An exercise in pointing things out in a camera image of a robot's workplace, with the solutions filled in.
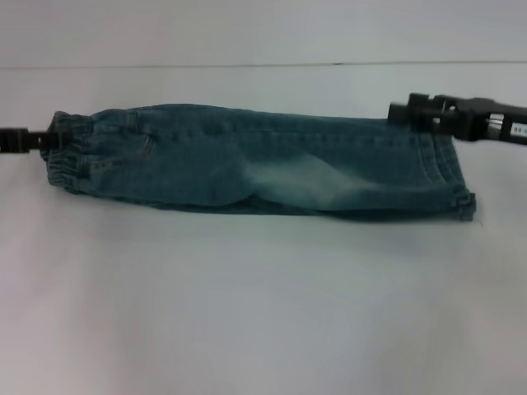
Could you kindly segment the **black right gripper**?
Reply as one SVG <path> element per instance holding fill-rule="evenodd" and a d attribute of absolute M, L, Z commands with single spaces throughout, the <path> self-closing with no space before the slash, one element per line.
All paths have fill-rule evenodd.
<path fill-rule="evenodd" d="M 490 99 L 411 93 L 407 104 L 389 105 L 388 120 L 414 132 L 435 132 L 464 142 L 526 145 L 526 108 Z"/>

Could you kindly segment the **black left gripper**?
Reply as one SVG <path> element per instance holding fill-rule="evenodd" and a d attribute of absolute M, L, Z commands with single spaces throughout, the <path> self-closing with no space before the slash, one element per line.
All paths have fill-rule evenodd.
<path fill-rule="evenodd" d="M 24 154 L 33 150 L 61 150 L 69 143 L 69 132 L 29 132 L 27 128 L 1 128 L 0 152 L 2 154 Z"/>

